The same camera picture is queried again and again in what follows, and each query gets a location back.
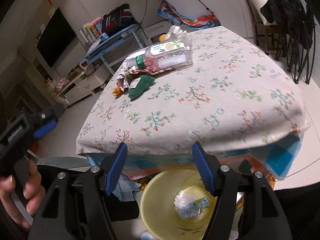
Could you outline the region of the blue green milk carton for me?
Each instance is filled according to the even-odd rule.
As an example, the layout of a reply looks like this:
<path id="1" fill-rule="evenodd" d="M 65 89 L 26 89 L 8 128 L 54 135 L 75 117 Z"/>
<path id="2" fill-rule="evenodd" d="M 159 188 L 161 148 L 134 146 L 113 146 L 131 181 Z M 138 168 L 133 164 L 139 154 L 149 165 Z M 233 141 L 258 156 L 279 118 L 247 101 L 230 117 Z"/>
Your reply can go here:
<path id="1" fill-rule="evenodd" d="M 207 197 L 200 198 L 181 208 L 177 209 L 177 213 L 181 219 L 194 218 L 210 208 L 210 202 Z"/>

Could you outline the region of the green snack packet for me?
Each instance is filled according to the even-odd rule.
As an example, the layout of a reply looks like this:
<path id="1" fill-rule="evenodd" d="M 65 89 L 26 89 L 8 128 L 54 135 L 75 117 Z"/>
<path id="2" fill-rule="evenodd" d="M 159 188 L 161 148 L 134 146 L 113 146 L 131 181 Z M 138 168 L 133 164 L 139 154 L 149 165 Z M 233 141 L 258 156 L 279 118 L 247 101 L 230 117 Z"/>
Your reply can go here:
<path id="1" fill-rule="evenodd" d="M 154 83 L 155 78 L 148 75 L 141 75 L 140 77 L 134 79 L 128 90 L 128 96 L 130 99 L 135 99 L 141 96 L 146 89 Z"/>

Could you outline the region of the red snack wrapper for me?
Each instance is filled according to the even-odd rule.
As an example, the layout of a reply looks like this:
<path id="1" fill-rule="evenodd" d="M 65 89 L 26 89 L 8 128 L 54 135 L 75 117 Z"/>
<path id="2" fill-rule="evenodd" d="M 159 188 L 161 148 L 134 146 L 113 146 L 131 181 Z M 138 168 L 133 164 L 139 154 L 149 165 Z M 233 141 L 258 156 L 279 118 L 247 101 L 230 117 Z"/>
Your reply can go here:
<path id="1" fill-rule="evenodd" d="M 171 70 L 174 70 L 174 68 L 168 67 L 164 69 L 154 70 L 151 68 L 139 69 L 138 67 L 135 67 L 135 66 L 123 65 L 116 78 L 116 84 L 122 91 L 124 91 L 125 89 L 129 88 L 131 82 L 134 79 L 140 77 L 141 75 L 156 76 L 158 74 L 162 74 L 164 72 L 168 72 Z"/>

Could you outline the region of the clear plastic water bottle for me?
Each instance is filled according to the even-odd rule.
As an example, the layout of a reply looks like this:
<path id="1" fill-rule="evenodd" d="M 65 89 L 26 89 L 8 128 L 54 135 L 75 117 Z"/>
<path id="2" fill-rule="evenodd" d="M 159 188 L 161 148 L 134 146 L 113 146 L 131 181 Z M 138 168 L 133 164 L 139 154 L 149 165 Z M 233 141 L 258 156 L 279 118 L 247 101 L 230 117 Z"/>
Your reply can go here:
<path id="1" fill-rule="evenodd" d="M 137 70 L 156 72 L 168 68 L 186 66 L 192 62 L 191 46 L 182 38 L 157 43 L 129 56 L 124 62 L 125 67 Z"/>

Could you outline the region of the white tissue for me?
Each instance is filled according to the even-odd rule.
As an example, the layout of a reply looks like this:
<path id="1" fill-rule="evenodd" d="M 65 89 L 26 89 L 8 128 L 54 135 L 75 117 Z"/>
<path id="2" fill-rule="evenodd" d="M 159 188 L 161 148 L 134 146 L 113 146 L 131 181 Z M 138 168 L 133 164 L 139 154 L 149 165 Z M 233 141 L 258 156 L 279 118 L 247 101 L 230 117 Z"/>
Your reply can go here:
<path id="1" fill-rule="evenodd" d="M 183 38 L 187 36 L 187 31 L 182 30 L 179 26 L 172 25 L 165 35 L 165 40 L 175 40 L 178 38 Z"/>

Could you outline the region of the yellow plastic trash basin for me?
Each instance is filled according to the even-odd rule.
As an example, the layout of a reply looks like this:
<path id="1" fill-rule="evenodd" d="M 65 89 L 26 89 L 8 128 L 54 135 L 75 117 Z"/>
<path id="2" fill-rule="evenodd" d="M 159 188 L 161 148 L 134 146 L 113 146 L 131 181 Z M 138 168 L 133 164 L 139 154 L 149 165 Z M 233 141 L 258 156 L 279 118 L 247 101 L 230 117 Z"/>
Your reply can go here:
<path id="1" fill-rule="evenodd" d="M 180 191 L 208 199 L 210 206 L 200 219 L 181 219 L 178 215 L 174 201 Z M 148 232 L 157 239 L 202 239 L 216 200 L 204 188 L 194 164 L 175 167 L 157 174 L 147 184 L 140 201 L 140 216 Z"/>

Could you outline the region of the white tv cabinet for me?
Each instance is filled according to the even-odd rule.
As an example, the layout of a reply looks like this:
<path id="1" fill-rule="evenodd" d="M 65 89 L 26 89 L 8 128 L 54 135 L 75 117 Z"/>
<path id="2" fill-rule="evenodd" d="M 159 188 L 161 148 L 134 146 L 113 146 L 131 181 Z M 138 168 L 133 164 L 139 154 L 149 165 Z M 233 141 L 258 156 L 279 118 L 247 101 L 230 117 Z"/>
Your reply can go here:
<path id="1" fill-rule="evenodd" d="M 104 66 L 98 67 L 90 76 L 82 71 L 54 96 L 54 100 L 68 107 L 103 86 L 109 77 L 111 73 Z"/>

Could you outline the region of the blue checkered under cloth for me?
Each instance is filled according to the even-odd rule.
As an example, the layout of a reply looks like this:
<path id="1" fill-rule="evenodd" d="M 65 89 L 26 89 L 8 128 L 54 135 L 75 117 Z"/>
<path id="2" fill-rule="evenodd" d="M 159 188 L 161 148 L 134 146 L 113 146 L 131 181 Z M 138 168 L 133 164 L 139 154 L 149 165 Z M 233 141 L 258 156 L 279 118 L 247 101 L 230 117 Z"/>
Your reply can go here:
<path id="1" fill-rule="evenodd" d="M 129 151 L 124 174 L 131 179 L 139 179 L 176 166 L 193 163 L 191 148 L 200 142 L 208 154 L 214 155 L 223 164 L 245 159 L 264 174 L 273 174 L 283 180 L 292 166 L 302 146 L 303 136 L 289 134 L 276 140 L 274 136 L 262 136 L 262 144 L 248 147 L 248 139 L 220 141 L 203 136 L 200 130 L 187 130 L 183 134 L 154 133 L 146 138 L 131 135 L 128 130 L 118 129 L 113 133 L 103 130 L 99 133 L 80 133 L 76 140 L 78 154 L 89 159 L 92 165 L 99 165 L 102 159 L 125 143 Z"/>

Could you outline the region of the pink kettlebell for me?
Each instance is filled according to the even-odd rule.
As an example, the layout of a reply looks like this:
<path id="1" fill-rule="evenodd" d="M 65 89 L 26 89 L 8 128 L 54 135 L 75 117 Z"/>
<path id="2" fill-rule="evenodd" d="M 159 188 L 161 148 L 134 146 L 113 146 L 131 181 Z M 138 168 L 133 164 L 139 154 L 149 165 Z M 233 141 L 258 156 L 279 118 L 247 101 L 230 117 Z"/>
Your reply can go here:
<path id="1" fill-rule="evenodd" d="M 93 66 L 93 64 L 89 63 L 86 59 L 82 60 L 79 63 L 79 66 L 87 76 L 90 76 L 95 72 L 95 67 Z"/>

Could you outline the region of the blue children's study desk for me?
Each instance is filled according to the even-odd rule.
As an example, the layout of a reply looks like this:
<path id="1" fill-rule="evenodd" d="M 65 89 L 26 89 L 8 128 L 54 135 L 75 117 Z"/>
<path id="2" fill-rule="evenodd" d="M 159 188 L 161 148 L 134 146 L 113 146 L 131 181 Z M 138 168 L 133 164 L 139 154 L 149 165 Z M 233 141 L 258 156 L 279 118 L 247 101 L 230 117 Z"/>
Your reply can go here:
<path id="1" fill-rule="evenodd" d="M 101 60 L 103 64 L 106 66 L 108 71 L 111 73 L 111 75 L 115 74 L 115 71 L 112 69 L 112 67 L 115 64 L 120 63 L 121 61 L 124 61 L 126 59 L 127 55 L 123 55 L 122 57 L 116 59 L 113 62 L 108 63 L 104 57 L 105 54 L 115 50 L 120 45 L 125 43 L 126 41 L 130 39 L 135 39 L 137 44 L 139 45 L 140 49 L 145 48 L 145 42 L 143 39 L 138 35 L 138 32 L 142 32 L 145 36 L 144 29 L 139 23 L 132 24 L 129 27 L 124 28 L 123 30 L 117 32 L 113 36 L 107 38 L 104 41 L 101 41 L 94 49 L 89 51 L 80 61 L 79 64 L 82 61 L 86 61 L 88 64 L 93 64 L 97 60 Z"/>

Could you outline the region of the row of books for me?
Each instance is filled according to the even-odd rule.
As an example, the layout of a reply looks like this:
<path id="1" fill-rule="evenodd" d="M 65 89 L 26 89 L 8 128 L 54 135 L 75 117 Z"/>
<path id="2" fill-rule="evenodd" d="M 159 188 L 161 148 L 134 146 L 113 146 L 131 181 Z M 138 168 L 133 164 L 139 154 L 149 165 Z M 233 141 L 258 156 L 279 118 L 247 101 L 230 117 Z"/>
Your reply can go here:
<path id="1" fill-rule="evenodd" d="M 102 22 L 84 24 L 79 33 L 83 36 L 86 43 L 92 44 L 102 35 Z"/>

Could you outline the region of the wooden chair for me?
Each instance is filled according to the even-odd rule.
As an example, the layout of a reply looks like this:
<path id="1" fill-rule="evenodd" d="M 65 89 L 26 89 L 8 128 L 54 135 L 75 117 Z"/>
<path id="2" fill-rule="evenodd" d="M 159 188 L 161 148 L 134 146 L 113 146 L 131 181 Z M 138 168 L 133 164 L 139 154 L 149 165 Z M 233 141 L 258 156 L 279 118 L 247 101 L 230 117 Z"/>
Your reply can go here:
<path id="1" fill-rule="evenodd" d="M 265 54 L 269 55 L 271 50 L 276 50 L 276 45 L 281 45 L 280 29 L 276 22 L 268 22 L 263 16 L 260 9 L 266 5 L 267 0 L 245 0 L 249 14 L 251 17 L 251 24 L 253 26 L 253 37 L 256 46 L 260 46 L 260 42 L 265 44 Z"/>

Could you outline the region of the black folding chairs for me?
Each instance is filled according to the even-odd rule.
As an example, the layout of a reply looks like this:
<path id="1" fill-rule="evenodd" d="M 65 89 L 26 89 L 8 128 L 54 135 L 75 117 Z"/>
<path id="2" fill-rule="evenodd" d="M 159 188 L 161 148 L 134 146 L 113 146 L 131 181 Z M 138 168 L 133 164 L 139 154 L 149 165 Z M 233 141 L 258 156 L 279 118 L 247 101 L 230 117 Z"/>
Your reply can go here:
<path id="1" fill-rule="evenodd" d="M 286 59 L 287 71 L 293 72 L 296 84 L 305 72 L 308 85 L 316 54 L 316 24 L 311 9 L 301 0 L 267 0 L 260 12 L 267 22 L 279 27 L 275 60 L 281 56 Z"/>

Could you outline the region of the colourful hanging tote bag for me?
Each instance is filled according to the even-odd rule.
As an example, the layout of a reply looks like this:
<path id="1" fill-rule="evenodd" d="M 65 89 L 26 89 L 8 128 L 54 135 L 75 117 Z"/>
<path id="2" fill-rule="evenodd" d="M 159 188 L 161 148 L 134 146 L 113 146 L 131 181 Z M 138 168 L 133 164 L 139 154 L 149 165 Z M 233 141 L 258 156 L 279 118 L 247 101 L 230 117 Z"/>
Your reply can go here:
<path id="1" fill-rule="evenodd" d="M 192 30 L 221 26 L 215 13 L 201 0 L 161 0 L 157 15 L 174 25 Z"/>

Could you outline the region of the black wall television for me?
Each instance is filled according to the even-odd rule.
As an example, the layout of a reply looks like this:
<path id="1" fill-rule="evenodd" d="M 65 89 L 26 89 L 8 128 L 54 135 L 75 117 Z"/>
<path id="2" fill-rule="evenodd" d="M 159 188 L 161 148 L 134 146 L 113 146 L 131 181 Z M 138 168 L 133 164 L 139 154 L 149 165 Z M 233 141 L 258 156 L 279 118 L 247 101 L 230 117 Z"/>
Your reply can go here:
<path id="1" fill-rule="evenodd" d="M 57 8 L 47 23 L 36 48 L 48 66 L 52 68 L 75 38 L 76 33 L 60 8 Z"/>

